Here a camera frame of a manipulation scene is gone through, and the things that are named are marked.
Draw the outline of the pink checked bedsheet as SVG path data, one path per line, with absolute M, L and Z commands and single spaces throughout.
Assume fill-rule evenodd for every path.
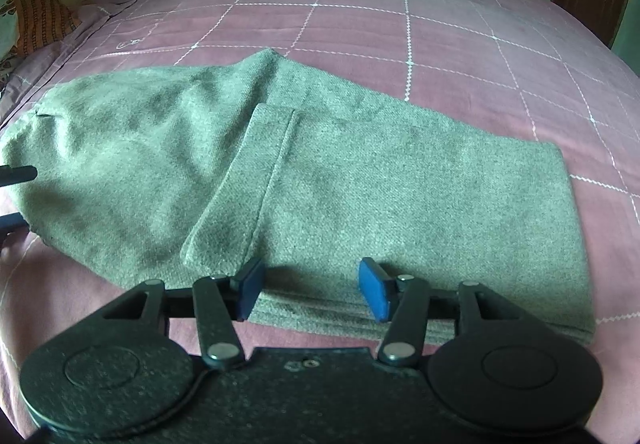
M 545 0 L 89 0 L 29 56 L 11 123 L 51 86 L 144 66 L 223 65 L 264 48 L 499 135 L 562 149 L 582 219 L 604 391 L 590 428 L 639 438 L 639 79 Z

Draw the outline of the orange patterned pillow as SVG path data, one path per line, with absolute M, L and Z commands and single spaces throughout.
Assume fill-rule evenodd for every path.
M 13 0 L 13 4 L 17 14 L 14 51 L 20 57 L 62 41 L 81 24 L 61 0 Z

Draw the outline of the grey-green pants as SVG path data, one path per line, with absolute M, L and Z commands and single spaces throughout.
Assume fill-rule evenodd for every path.
M 367 339 L 368 257 L 435 288 L 480 282 L 580 343 L 596 328 L 555 145 L 271 50 L 54 86 L 4 131 L 1 160 L 37 169 L 10 193 L 30 228 L 122 288 L 186 287 L 256 256 L 268 274 L 255 323 Z

